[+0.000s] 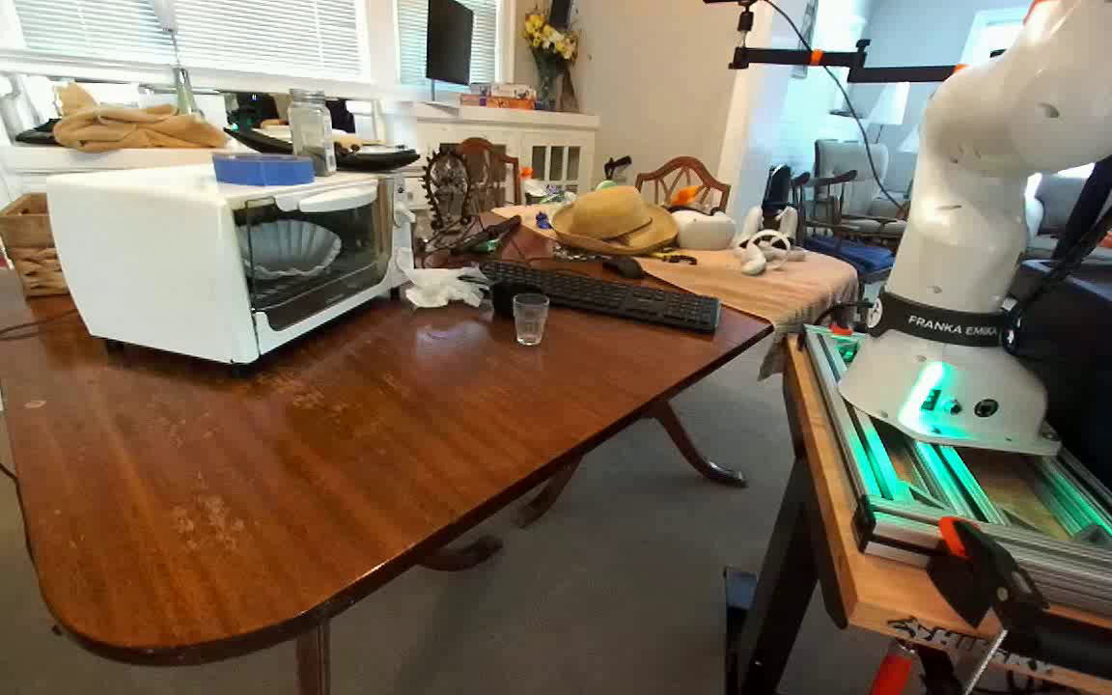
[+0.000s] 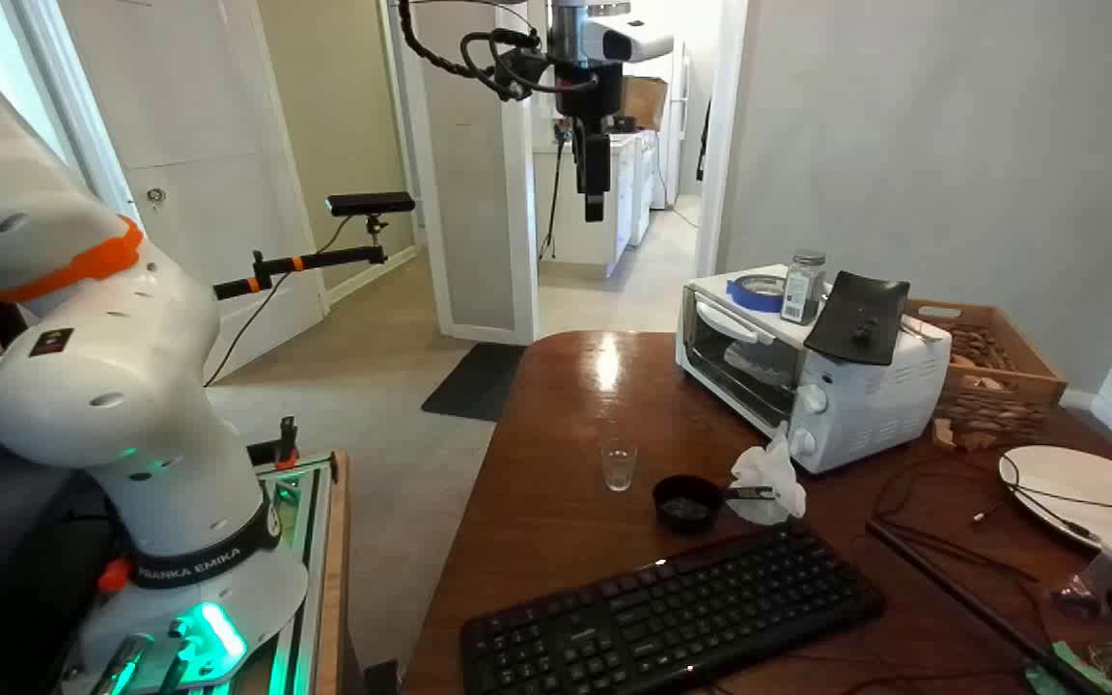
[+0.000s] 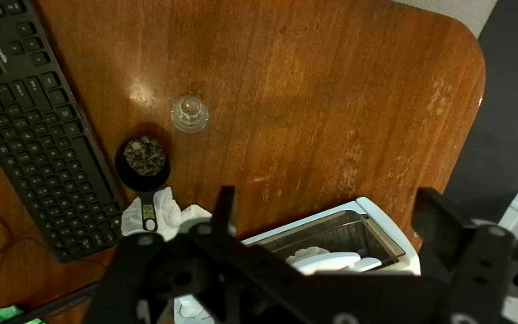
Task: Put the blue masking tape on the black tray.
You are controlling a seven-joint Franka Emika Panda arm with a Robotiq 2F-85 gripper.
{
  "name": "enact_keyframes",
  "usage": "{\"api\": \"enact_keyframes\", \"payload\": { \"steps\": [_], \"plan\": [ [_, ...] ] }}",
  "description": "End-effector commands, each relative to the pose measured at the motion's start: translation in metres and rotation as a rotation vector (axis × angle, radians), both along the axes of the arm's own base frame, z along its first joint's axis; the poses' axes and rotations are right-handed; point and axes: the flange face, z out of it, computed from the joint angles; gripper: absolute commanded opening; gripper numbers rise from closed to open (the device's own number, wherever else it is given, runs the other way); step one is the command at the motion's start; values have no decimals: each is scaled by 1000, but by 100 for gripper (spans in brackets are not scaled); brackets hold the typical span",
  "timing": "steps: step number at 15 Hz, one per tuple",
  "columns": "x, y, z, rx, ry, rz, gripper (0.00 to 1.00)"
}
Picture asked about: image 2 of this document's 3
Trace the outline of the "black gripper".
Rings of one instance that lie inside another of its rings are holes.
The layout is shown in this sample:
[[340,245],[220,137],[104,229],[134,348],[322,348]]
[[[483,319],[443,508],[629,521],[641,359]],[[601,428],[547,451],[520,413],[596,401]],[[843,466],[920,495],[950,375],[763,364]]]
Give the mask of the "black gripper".
[[588,225],[601,221],[601,197],[611,193],[611,136],[601,118],[620,104],[627,43],[607,14],[611,0],[552,0],[547,25],[555,106],[570,118],[574,189]]

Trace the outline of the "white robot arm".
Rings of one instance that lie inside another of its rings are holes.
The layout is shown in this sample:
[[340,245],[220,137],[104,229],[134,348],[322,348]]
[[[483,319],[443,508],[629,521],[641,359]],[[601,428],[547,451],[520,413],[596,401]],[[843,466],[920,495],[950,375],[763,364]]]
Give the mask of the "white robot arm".
[[225,686],[278,635],[309,570],[278,535],[248,445],[203,392],[215,293],[81,189],[0,96],[0,445],[96,480],[131,570],[86,617],[90,695]]

